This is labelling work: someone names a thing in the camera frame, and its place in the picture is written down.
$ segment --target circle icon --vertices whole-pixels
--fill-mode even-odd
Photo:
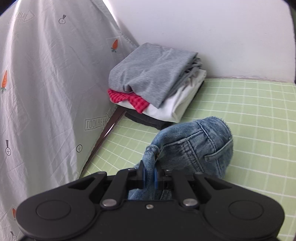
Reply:
[[[79,145],[76,147],[76,151],[77,151],[77,152],[81,152],[81,151],[82,151],[82,145],[79,144]]]
[[[10,150],[9,147],[7,147],[7,148],[5,149],[5,152],[6,152],[6,154],[7,154],[8,156],[10,156],[10,154],[11,154],[11,150]]]
[[[60,24],[64,24],[65,22],[66,22],[66,21],[65,21],[63,18],[60,18],[60,19],[59,19],[59,23],[60,23]]]

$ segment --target metal screw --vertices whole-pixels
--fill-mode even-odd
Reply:
[[[113,207],[117,204],[116,200],[114,199],[105,199],[104,201],[102,201],[102,204],[105,206],[105,207]]]
[[[187,207],[192,207],[198,204],[198,201],[194,198],[186,198],[183,200],[183,204]]]
[[[153,206],[152,204],[147,204],[147,205],[146,205],[146,208],[147,208],[147,209],[153,209],[154,206]]]

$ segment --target green checkered bedsheet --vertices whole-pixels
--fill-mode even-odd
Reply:
[[[292,83],[206,79],[182,122],[217,116],[229,125],[234,155],[225,180],[277,200],[285,210],[279,234],[296,231],[296,87]],[[158,130],[123,117],[83,176],[132,167]]]

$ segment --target jeans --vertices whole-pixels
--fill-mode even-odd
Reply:
[[[143,155],[146,187],[131,190],[128,198],[130,200],[171,199],[170,191],[155,190],[154,166],[157,161],[160,162],[162,169],[180,170],[185,175],[206,173],[222,178],[232,154],[231,131],[217,117],[207,117],[165,128],[146,147]]]

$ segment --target orange carrot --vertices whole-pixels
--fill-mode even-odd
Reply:
[[[116,50],[118,48],[118,39],[114,41],[113,45],[112,45],[112,49]]]
[[[16,210],[13,208],[12,209],[12,214],[13,214],[13,217],[15,218],[15,213],[16,213]]]
[[[4,91],[6,91],[5,87],[7,85],[7,70],[4,74],[4,78],[2,80],[2,85],[1,85],[1,92],[3,93]]]

